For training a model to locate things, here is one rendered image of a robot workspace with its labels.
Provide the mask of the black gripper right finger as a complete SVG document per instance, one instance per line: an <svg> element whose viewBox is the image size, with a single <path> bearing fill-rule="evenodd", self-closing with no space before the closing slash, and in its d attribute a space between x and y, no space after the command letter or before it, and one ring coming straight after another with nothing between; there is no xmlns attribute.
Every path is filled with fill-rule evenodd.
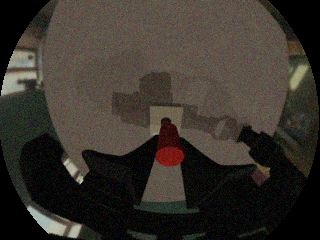
<svg viewBox="0 0 320 240"><path fill-rule="evenodd" d="M181 161L181 173L183 173L183 187L185 207L189 209L199 208L199 204L213 195L217 188L227 181L240 180L244 176L252 176L257 169L257 164L221 165L203 155L199 149L193 147L179 137L184 151L184 160Z"/></svg>

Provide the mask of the beige square block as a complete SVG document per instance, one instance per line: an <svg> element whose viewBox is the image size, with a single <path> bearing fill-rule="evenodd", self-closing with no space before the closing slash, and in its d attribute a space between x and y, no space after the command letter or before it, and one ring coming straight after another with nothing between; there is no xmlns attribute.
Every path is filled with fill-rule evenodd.
<svg viewBox="0 0 320 240"><path fill-rule="evenodd" d="M168 119L181 131L183 107L180 104L151 103L149 105L149 135L159 135L161 121Z"/></svg>

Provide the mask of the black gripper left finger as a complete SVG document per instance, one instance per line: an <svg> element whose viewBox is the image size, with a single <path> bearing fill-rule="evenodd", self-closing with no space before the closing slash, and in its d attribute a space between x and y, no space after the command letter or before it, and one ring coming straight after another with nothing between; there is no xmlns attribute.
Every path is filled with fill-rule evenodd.
<svg viewBox="0 0 320 240"><path fill-rule="evenodd" d="M140 207L141 197L147 188L149 172L155 163L157 140L159 135L152 136L147 143L141 144L135 151L125 153L124 156L105 155L92 149L84 149L81 155L84 163L92 171L127 184L133 204Z"/></svg>

